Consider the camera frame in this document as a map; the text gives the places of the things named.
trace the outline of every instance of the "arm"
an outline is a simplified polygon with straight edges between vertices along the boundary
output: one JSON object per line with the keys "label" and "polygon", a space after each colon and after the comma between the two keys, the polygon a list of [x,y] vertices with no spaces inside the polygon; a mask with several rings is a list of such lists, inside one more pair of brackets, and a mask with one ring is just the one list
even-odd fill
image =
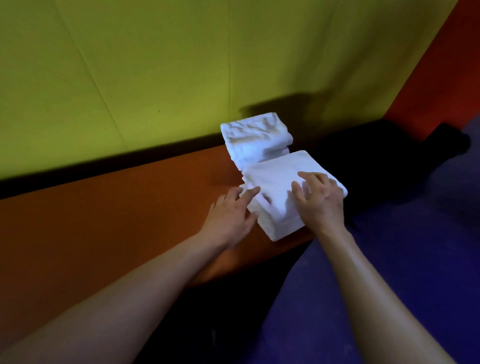
{"label": "arm", "polygon": [[0,355],[0,363],[131,363],[186,284],[252,229],[246,207],[260,191],[232,188],[198,234],[65,311]]}
{"label": "arm", "polygon": [[362,254],[343,218],[343,192],[322,173],[299,172],[310,191],[292,183],[303,222],[330,260],[366,363],[454,363]]}

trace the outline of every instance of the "forearm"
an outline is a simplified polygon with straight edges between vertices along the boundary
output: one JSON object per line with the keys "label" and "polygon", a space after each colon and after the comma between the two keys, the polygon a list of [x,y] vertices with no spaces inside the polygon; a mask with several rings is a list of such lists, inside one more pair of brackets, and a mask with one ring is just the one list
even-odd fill
{"label": "forearm", "polygon": [[67,310],[0,363],[131,363],[185,285],[224,246],[196,235]]}
{"label": "forearm", "polygon": [[367,363],[453,363],[362,254],[347,230],[318,231]]}

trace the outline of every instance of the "towel fold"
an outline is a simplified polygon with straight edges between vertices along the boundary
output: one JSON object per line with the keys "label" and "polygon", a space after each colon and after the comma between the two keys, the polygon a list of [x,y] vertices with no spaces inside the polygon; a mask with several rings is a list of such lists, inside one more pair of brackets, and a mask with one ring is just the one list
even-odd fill
{"label": "towel fold", "polygon": [[284,156],[293,137],[276,113],[220,125],[228,153],[241,171],[248,165]]}
{"label": "towel fold", "polygon": [[347,189],[322,168],[306,151],[300,150],[275,159],[247,166],[243,174],[244,189],[260,186],[262,190],[248,205],[250,212],[258,211],[258,223],[272,241],[279,240],[304,226],[294,204],[291,183],[305,185],[299,171],[325,173],[343,190]]}

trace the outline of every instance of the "orange bench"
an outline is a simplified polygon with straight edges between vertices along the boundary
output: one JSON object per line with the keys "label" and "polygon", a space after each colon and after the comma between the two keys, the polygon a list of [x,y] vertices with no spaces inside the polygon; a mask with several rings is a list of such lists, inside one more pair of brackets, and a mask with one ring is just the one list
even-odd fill
{"label": "orange bench", "polygon": [[[242,183],[225,146],[0,200],[0,350],[195,234],[210,204]],[[256,225],[192,282],[308,241]]]}

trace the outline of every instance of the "yellow-green wall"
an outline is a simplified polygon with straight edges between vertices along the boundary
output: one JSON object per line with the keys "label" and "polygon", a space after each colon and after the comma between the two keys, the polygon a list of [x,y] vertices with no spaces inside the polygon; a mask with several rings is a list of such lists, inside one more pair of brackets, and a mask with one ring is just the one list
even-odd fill
{"label": "yellow-green wall", "polygon": [[215,133],[299,93],[320,131],[382,117],[455,3],[1,0],[0,178]]}

